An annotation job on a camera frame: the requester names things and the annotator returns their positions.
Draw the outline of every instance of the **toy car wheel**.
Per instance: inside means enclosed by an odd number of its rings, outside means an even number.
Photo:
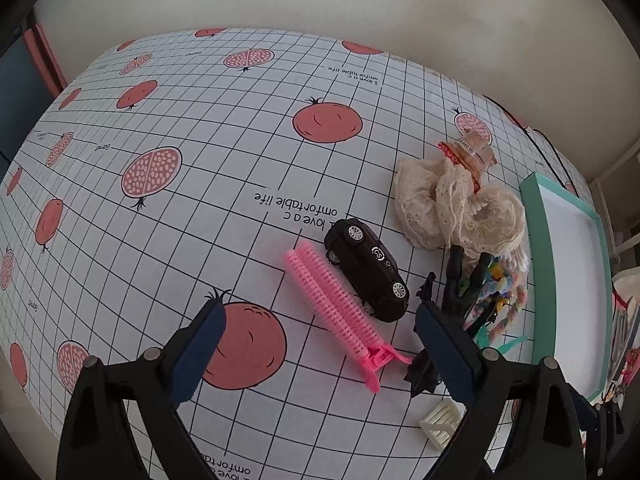
[[[364,233],[357,225],[350,225],[347,229],[347,238],[352,243],[360,243],[364,240]]]
[[[406,296],[406,287],[402,283],[395,282],[391,290],[394,292],[394,296],[400,300]]]

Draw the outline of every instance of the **metal screw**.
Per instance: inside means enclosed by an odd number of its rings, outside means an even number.
[[[157,347],[147,348],[145,352],[142,354],[147,361],[155,361],[160,357],[161,351]]]
[[[82,366],[84,366],[85,368],[92,368],[97,364],[98,358],[95,355],[90,355],[82,362]]]
[[[500,354],[495,348],[485,348],[482,350],[482,357],[484,357],[487,361],[497,361]]]
[[[542,359],[542,362],[547,368],[551,368],[552,370],[558,368],[558,361],[556,361],[552,357],[545,357],[544,359]]]

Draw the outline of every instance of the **white plastic object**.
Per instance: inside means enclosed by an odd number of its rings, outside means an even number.
[[[456,432],[460,420],[462,416],[456,403],[446,397],[429,415],[418,421],[418,424],[433,446],[438,451],[442,451]]]

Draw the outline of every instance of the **blue gripper pad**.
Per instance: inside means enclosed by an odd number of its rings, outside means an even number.
[[[212,309],[191,337],[172,372],[169,400],[176,408],[193,397],[202,374],[225,333],[226,310],[222,298],[215,298],[207,303],[211,301],[214,302]]]
[[[437,314],[433,312],[433,309],[437,310],[438,308],[434,303],[431,303],[431,306],[430,308],[423,303],[418,307],[415,313],[415,331],[442,377],[447,390],[449,390],[451,398],[469,407],[475,399],[473,370],[463,358],[440,320],[436,318]],[[468,337],[462,329],[459,330],[461,334]]]

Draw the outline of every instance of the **black plastic toy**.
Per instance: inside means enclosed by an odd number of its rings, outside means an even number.
[[[409,303],[406,285],[396,261],[369,226],[357,218],[338,220],[324,237],[324,246],[329,261],[370,304],[375,318],[390,323],[404,316]]]

